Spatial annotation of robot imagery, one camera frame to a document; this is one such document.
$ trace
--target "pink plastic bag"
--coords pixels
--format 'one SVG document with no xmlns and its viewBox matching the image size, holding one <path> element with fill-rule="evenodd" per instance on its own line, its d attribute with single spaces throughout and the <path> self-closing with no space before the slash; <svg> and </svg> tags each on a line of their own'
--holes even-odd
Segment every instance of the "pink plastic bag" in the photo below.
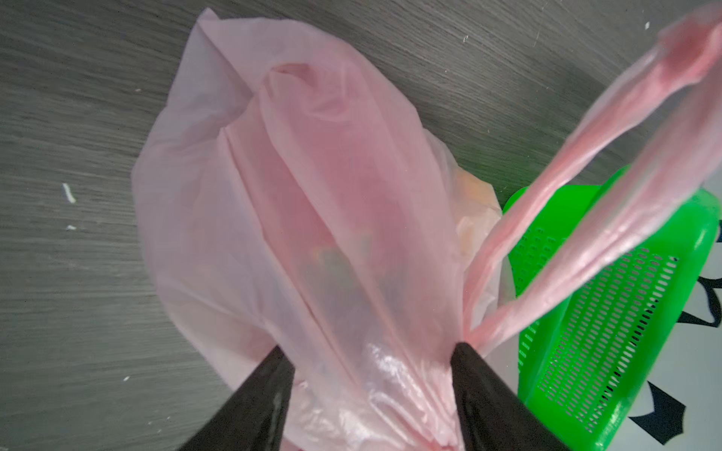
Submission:
<svg viewBox="0 0 722 451">
<path fill-rule="evenodd" d="M 133 189 L 158 295 L 224 380 L 276 343 L 296 366 L 297 446 L 459 445 L 464 271 L 501 211 L 351 46 L 205 11 Z"/>
<path fill-rule="evenodd" d="M 709 7 L 663 32 L 500 220 L 493 189 L 352 47 L 206 10 L 133 171 L 158 295 L 232 387 L 283 348 L 297 368 L 294 445 L 462 449 L 455 344 L 487 353 L 518 332 L 654 232 L 719 162 L 721 16 Z M 510 291 L 502 259 L 554 190 L 705 75 L 524 296 L 496 310 Z"/>
</svg>

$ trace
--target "gray wooden floor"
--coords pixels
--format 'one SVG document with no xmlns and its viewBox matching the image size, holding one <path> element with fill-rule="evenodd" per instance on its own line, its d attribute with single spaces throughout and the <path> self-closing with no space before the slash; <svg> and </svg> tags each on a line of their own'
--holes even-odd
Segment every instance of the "gray wooden floor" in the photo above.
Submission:
<svg viewBox="0 0 722 451">
<path fill-rule="evenodd" d="M 697 4 L 3 0 L 0 450 L 173 449 L 230 394 L 155 299 L 129 180 L 205 6 L 300 19 L 350 42 L 503 202 L 656 32 Z M 579 181 L 600 183 L 629 161 L 662 115 Z"/>
</svg>

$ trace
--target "green plastic basket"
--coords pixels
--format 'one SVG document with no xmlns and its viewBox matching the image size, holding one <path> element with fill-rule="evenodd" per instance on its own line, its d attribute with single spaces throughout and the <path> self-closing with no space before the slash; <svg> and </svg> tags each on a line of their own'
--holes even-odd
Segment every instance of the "green plastic basket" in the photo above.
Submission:
<svg viewBox="0 0 722 451">
<path fill-rule="evenodd" d="M 554 194 L 509 254 L 517 295 L 621 173 L 603 187 Z M 611 442 L 690 296 L 719 216 L 718 200 L 699 190 L 655 235 L 521 333 L 519 398 L 572 450 Z"/>
</svg>

